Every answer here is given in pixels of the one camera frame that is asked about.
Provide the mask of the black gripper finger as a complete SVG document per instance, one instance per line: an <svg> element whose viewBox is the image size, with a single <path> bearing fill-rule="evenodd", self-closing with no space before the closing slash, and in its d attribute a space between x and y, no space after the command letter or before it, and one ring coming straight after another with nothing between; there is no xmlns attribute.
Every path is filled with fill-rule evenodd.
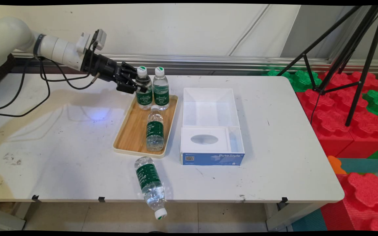
<svg viewBox="0 0 378 236"><path fill-rule="evenodd" d="M133 94L136 91L140 91L142 93L145 93L145 92L147 92L147 87L145 87L143 85L138 85L135 82L117 81L117 91L129 93L129 94Z"/></svg>
<svg viewBox="0 0 378 236"><path fill-rule="evenodd" d="M126 62L120 64L121 73L126 74L129 78L137 77L137 69Z"/></svg>

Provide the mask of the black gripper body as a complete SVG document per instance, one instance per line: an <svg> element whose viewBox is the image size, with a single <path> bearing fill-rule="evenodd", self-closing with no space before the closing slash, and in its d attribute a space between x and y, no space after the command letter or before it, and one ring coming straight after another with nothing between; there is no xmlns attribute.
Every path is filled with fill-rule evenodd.
<svg viewBox="0 0 378 236"><path fill-rule="evenodd" d="M99 79L107 82L129 82L129 72L123 70L129 70L129 64L122 62L120 64L111 58L107 58L103 55L95 54L94 52L86 52L81 72L96 76L99 74Z"/></svg>

